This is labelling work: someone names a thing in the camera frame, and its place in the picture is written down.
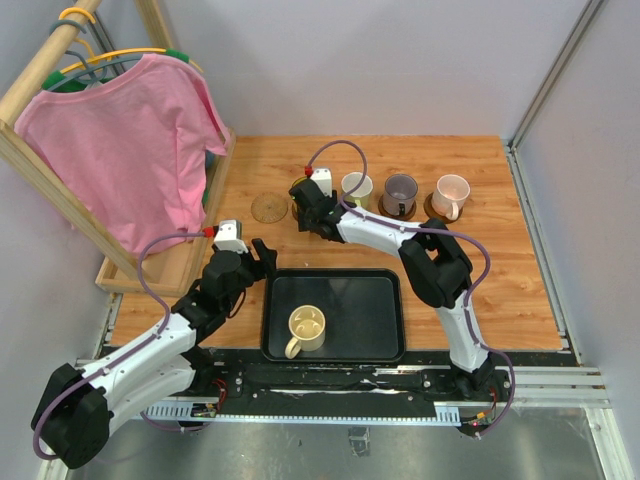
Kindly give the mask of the cream mug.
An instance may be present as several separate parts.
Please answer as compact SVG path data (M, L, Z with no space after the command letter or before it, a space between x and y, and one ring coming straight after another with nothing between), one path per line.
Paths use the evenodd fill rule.
M288 328L291 339L284 354L287 359L294 359L300 352L312 352L322 347L326 335L326 317L316 306L301 305L290 314Z

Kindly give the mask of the large woven rattan coaster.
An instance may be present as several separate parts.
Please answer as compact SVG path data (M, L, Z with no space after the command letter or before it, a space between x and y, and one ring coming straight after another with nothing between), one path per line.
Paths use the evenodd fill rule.
M257 195L251 203L252 217L264 224L273 224L282 220L288 211L287 200L274 192Z

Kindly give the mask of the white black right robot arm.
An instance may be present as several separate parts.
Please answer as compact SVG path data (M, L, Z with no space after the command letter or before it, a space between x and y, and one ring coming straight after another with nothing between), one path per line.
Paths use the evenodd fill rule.
M335 192L326 195L304 179L289 194L297 210L299 230L334 242L373 248L401 260L416 297L435 309L446 333L455 392L474 400L486 392L494 372L483 347L469 292L472 263L443 222L398 221L373 214Z

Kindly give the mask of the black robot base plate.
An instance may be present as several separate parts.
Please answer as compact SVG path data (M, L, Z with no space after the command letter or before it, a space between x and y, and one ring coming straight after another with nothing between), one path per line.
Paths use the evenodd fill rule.
M409 351L391 364L274 362L257 349L207 352L216 376L230 388L225 414L417 418L433 416L438 402L460 402L475 411L506 401L512 391L510 375L496 369L484 390L464 397L443 351Z

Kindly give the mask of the pale green mug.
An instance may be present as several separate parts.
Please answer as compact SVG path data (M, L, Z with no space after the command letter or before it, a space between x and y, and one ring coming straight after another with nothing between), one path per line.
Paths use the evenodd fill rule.
M374 185L371 178L361 172L351 172L341 180L341 189L345 195L345 200L355 203L364 209L368 208L373 188Z

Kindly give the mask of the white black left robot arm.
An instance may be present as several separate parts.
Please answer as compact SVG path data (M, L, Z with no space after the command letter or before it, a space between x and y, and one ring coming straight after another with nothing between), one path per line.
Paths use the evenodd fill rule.
M241 252L215 249L201 278L156 325L82 368L54 370L31 420L34 453L79 468L152 404L186 390L207 393L214 371L200 343L233 317L254 283L274 275L276 259L261 239Z

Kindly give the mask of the yellow translucent cup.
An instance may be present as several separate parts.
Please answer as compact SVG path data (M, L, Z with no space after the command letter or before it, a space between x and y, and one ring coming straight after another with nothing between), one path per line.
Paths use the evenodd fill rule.
M296 187L297 185L299 185L300 183L304 182L304 181L305 181L305 180L307 180L307 179L308 179L308 177L306 177L306 176L302 176L302 177L300 177L300 178L296 179L296 180L292 183L291 188Z

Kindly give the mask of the pink mug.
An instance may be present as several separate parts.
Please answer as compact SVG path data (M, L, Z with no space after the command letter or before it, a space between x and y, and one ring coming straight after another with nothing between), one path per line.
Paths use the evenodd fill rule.
M471 193L468 181L456 174L440 177L432 194L431 206L436 213L456 221Z

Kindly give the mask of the dark wooden coaster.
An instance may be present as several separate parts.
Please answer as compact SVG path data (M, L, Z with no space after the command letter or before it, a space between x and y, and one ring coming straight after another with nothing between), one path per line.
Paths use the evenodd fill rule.
M378 201L378 210L379 213L387 218L391 218L391 219L395 219L395 220L400 220L400 221L409 221L411 220L415 214L416 214L416 210L417 210L417 203L414 202L412 207L410 208L410 210L408 212L405 212L404 214L400 215L392 215L391 213L389 213L385 208L384 208L384 202L383 202L383 198L380 197L379 201Z
M427 196L424 209L431 218L438 218L444 223L453 223L462 215L464 200L456 200L434 191Z

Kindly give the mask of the purple mug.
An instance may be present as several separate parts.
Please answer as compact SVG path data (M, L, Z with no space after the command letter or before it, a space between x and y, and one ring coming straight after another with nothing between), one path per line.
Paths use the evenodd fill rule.
M394 174L387 178L384 186L384 208L392 215L408 212L416 202L418 184L407 174Z

